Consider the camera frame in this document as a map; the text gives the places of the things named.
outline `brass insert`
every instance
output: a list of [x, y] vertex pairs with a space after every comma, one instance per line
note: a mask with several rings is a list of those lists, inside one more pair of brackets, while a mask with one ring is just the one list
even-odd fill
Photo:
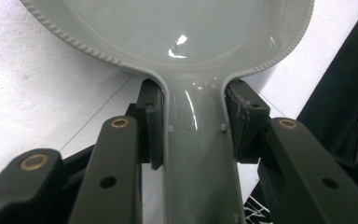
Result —
[[124, 128], [129, 125], [129, 121], [127, 119], [115, 119], [112, 121], [111, 125], [114, 128]]
[[281, 119], [279, 123], [287, 129], [294, 129], [297, 127], [297, 124], [290, 119]]
[[20, 164], [20, 168], [23, 171], [33, 171], [44, 166], [46, 163], [48, 163], [48, 155], [35, 154], [23, 160]]

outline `dark gray bracket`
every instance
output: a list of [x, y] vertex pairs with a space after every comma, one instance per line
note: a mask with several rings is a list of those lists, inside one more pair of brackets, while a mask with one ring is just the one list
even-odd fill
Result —
[[274, 223], [358, 223], [358, 186], [300, 122], [273, 119], [258, 173]]
[[228, 83], [226, 104], [234, 157], [241, 163], [258, 163], [255, 141], [258, 132], [269, 122], [269, 106], [240, 79]]
[[157, 170], [163, 161], [163, 96], [159, 85], [151, 79], [146, 79], [142, 83], [138, 101], [131, 104], [126, 113], [139, 122], [141, 161], [151, 163], [153, 170]]
[[142, 223], [138, 125], [115, 117], [101, 128], [69, 223]]

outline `black clamp jaw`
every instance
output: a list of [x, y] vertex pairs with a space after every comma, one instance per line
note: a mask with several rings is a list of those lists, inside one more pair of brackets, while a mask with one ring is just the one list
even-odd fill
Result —
[[[259, 163], [274, 223], [358, 223], [358, 164], [335, 160], [308, 129], [271, 119], [240, 80], [226, 88], [233, 157]], [[141, 163], [162, 165], [163, 92], [144, 81], [126, 116], [107, 120], [95, 146], [61, 159], [35, 149], [0, 174], [0, 223], [142, 223]]]

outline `hole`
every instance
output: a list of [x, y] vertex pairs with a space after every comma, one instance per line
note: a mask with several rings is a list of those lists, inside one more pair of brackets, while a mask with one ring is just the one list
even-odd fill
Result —
[[101, 180], [100, 186], [103, 189], [109, 189], [113, 187], [116, 184], [116, 179], [113, 176], [105, 177], [103, 180]]
[[23, 171], [33, 171], [43, 167], [46, 163], [48, 163], [48, 155], [35, 154], [23, 160], [20, 163], [20, 168]]
[[297, 124], [294, 123], [293, 121], [291, 121], [290, 119], [281, 119], [279, 121], [279, 123], [285, 127], [285, 128], [288, 128], [288, 129], [294, 129], [297, 127]]
[[114, 128], [124, 128], [129, 124], [127, 119], [115, 119], [112, 121], [111, 125]]
[[41, 158], [41, 157], [32, 158], [32, 159], [29, 159], [28, 161], [26, 161], [25, 165], [27, 165], [27, 166], [35, 166], [35, 165], [41, 163], [42, 160], [43, 160], [43, 158]]
[[339, 188], [339, 184], [334, 179], [323, 178], [322, 182], [324, 183], [324, 185], [326, 185], [330, 189], [338, 189]]
[[124, 125], [125, 123], [126, 123], [126, 121], [124, 121], [124, 119], [120, 119], [120, 120], [115, 121], [115, 124], [116, 124], [117, 126], [122, 126], [122, 125]]

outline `white surface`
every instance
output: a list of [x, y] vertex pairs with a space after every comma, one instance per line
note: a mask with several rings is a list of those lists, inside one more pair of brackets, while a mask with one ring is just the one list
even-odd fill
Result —
[[[275, 105], [272, 117], [296, 118], [357, 20], [358, 1], [317, 0], [309, 30], [274, 67], [273, 76], [265, 84], [256, 84], [255, 76], [246, 78]], [[35, 147], [56, 148], [68, 156], [91, 145], [98, 123], [123, 114], [134, 102], [141, 80], [68, 47], [20, 1], [1, 0], [0, 171]], [[243, 198], [256, 180], [254, 166], [249, 167], [240, 168]], [[158, 188], [148, 192], [158, 197]], [[145, 218], [158, 214], [158, 206], [153, 208]]]

